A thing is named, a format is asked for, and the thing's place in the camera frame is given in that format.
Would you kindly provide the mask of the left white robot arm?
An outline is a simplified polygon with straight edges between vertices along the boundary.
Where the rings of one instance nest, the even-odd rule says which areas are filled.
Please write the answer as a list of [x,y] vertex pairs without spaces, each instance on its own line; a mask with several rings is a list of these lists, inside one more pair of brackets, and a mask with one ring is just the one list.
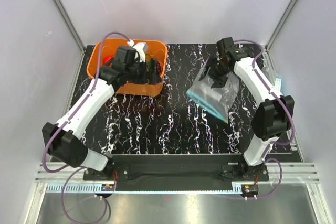
[[50,155],[73,168],[90,168],[103,180],[113,175],[110,158],[87,148],[81,141],[88,124],[99,109],[126,83],[140,85],[157,84],[161,81],[159,63],[141,62],[130,65],[111,60],[100,67],[96,78],[76,104],[56,123],[47,122],[42,129],[45,149],[42,165],[49,173],[59,172],[47,167],[46,156]]

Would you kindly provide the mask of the clear zip top bag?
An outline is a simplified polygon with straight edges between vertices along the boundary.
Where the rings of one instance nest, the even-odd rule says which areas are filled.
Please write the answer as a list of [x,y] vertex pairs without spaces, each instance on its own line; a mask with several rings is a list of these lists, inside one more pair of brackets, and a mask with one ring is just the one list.
[[215,88],[213,79],[205,72],[206,65],[202,65],[186,94],[189,99],[198,104],[206,112],[228,123],[231,109],[239,91],[239,78],[232,72],[227,75],[223,87]]

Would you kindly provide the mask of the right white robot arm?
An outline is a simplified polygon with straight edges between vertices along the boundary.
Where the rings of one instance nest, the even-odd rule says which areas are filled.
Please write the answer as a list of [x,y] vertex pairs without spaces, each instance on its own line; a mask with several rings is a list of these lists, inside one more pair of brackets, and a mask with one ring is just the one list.
[[280,136],[294,129],[292,96],[275,89],[247,48],[221,49],[217,56],[209,57],[187,95],[206,112],[226,122],[239,82],[245,84],[258,108],[251,121],[253,137],[247,149],[231,175],[223,177],[250,180],[262,170],[266,155]]

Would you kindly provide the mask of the green spring onion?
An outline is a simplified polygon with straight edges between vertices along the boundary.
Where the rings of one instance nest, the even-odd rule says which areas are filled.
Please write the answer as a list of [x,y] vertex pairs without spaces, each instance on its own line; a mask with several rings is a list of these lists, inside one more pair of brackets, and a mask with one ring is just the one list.
[[145,59],[146,59],[146,71],[147,71],[147,73],[153,72],[155,70],[155,63],[156,63],[155,58],[153,58],[149,54],[146,54]]

